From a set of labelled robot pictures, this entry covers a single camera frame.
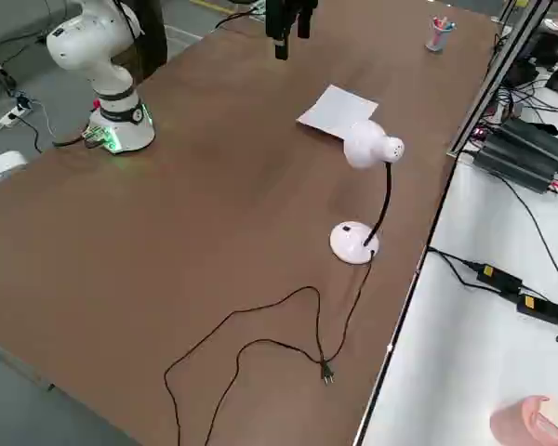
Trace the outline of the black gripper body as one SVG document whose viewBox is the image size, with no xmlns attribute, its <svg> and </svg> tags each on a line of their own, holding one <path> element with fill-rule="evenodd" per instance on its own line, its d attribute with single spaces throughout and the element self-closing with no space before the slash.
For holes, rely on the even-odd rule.
<svg viewBox="0 0 558 446">
<path fill-rule="evenodd" d="M 300 13 L 314 11 L 318 7 L 318 3 L 318 0 L 266 0 L 265 7 L 267 14 Z"/>
</svg>

